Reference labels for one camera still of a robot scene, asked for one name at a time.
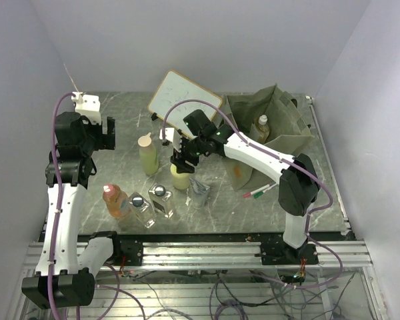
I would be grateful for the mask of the green bottle beige cap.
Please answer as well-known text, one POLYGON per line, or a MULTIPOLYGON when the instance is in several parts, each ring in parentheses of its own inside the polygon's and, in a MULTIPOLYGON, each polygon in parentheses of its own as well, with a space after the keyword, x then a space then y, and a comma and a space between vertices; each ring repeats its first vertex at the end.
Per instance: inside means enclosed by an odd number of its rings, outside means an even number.
POLYGON ((151 133, 141 136, 138 139, 139 157, 142 168, 146 175, 153 175, 159 168, 157 150, 153 143, 151 133))

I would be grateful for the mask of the clear square bottle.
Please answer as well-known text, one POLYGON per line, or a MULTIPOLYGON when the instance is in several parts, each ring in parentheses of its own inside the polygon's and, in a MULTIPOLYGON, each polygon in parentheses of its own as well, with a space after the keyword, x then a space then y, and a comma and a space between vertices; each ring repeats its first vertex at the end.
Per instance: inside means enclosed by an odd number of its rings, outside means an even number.
POLYGON ((149 198, 154 210, 170 219, 175 213, 173 193, 160 184, 154 184, 148 190, 149 198))
POLYGON ((141 194, 134 192, 129 197, 129 207, 140 222, 146 227, 151 228, 156 222, 155 212, 148 200, 141 194))

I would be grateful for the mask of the orange bottle pink cap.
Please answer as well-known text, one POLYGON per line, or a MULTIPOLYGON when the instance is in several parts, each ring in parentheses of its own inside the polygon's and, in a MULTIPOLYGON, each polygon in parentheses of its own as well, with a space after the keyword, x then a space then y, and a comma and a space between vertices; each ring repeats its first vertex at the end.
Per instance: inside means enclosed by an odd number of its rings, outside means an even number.
POLYGON ((122 219, 130 212, 128 196, 118 185, 106 184, 103 186, 103 200, 107 206, 109 214, 122 219))

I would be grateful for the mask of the amber bottle white cap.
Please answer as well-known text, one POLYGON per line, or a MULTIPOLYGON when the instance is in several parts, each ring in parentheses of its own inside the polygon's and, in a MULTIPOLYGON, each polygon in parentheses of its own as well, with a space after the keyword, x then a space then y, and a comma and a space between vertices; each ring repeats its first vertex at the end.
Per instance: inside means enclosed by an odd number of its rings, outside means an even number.
POLYGON ((261 115, 251 125, 250 138, 258 143, 264 144, 270 134, 268 118, 261 115))

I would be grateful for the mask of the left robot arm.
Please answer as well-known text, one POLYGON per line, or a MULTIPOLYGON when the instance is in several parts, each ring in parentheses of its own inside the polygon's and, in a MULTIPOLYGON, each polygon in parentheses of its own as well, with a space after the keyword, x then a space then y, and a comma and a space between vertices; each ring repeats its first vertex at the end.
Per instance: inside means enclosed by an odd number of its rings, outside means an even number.
POLYGON ((87 306, 95 278, 104 263, 123 255, 117 232, 92 234, 77 251, 78 226, 89 177, 97 168, 92 154, 115 148, 115 120, 102 124, 77 112, 55 117, 52 150, 45 170, 49 212, 43 248, 33 276, 22 281, 22 293, 40 309, 87 306))

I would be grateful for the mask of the yellow-green pump bottle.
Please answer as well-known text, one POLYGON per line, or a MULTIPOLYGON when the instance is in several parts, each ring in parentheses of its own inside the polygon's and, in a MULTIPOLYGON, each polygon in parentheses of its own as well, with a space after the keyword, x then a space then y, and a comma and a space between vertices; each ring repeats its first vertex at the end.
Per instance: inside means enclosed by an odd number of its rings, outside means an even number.
POLYGON ((174 188, 178 190, 185 190, 190 186, 189 173, 178 173, 177 167, 174 164, 171 164, 170 166, 170 173, 174 188))

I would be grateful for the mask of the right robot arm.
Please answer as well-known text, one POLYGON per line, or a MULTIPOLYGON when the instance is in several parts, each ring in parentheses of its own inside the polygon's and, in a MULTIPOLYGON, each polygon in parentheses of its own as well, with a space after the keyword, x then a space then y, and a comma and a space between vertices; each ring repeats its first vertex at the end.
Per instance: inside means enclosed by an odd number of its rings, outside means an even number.
POLYGON ((217 127, 204 112, 196 109, 184 118, 193 139, 180 130, 162 128, 160 138, 174 148, 171 163, 178 173, 194 173, 200 156, 218 154, 234 159, 271 178, 279 186, 278 202, 286 212, 281 258, 290 264, 304 256, 307 245, 307 211, 316 201, 320 186, 311 159, 279 153, 236 131, 233 125, 217 127))

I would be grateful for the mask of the small whiteboard on stand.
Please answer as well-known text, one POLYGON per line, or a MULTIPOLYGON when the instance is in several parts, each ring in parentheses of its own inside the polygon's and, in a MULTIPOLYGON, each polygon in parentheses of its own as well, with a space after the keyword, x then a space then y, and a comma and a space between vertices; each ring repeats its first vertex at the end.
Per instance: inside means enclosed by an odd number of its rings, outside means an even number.
MULTIPOLYGON (((150 100, 148 110, 155 113, 158 118, 164 120, 168 110, 175 104, 186 100, 202 100, 220 108, 223 100, 220 96, 204 89, 192 80, 170 70, 158 86, 153 98, 150 100)), ((201 109, 209 120, 212 120, 216 110, 199 102, 187 102, 175 108, 168 116, 168 125, 180 129, 182 133, 193 138, 192 133, 183 121, 183 118, 196 109, 201 109)))

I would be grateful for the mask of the red marker pen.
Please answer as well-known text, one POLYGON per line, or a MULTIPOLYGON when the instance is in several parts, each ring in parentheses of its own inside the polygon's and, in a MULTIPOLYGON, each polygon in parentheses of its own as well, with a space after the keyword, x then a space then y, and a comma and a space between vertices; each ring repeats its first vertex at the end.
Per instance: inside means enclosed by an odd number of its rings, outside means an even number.
POLYGON ((274 182, 268 183, 268 184, 266 184, 266 185, 264 185, 264 186, 262 186, 262 187, 260 187, 260 188, 257 188, 257 189, 255 189, 255 190, 253 190, 253 191, 250 191, 250 192, 244 194, 244 195, 243 195, 243 198, 246 199, 246 198, 248 198, 248 197, 250 197, 250 196, 256 195, 257 193, 260 193, 260 192, 262 192, 262 191, 264 191, 264 190, 266 190, 266 189, 268 189, 268 188, 272 188, 272 187, 274 187, 275 185, 276 185, 276 183, 274 183, 274 182))

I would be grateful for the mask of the aluminium mounting rail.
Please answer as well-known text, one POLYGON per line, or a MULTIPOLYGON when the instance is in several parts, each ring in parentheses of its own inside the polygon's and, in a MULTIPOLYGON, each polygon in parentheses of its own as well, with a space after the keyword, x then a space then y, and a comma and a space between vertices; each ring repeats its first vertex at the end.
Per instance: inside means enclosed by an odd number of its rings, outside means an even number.
MULTIPOLYGON (((308 269, 370 267, 372 259, 364 241, 339 233, 313 234, 301 257, 308 269)), ((123 265, 131 271, 297 269, 300 259, 289 258, 278 233, 202 235, 123 235, 123 265)))

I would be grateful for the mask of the green marker pen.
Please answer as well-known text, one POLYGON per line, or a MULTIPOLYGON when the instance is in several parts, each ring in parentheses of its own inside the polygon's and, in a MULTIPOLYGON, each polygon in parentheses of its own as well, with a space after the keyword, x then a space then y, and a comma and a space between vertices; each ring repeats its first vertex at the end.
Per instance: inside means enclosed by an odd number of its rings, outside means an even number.
POLYGON ((259 191, 258 193, 254 194, 254 196, 253 196, 254 199, 257 199, 258 197, 262 196, 264 193, 272 190, 272 188, 274 188, 274 187, 275 187, 275 185, 272 185, 272 186, 269 186, 268 188, 266 188, 266 189, 264 189, 262 191, 259 191))

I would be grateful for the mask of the olive canvas bag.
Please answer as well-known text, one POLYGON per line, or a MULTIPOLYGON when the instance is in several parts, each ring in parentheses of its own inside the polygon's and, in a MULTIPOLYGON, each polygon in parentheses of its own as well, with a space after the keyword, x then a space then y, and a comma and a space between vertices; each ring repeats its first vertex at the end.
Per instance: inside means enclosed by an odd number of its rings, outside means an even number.
MULTIPOLYGON (((248 137, 253 124, 266 115, 270 133, 263 144, 281 153, 298 156, 314 138, 297 108, 296 98, 276 84, 252 94, 226 95, 222 111, 248 137)), ((222 163, 235 191, 256 189, 271 181, 240 161, 225 157, 222 163)))

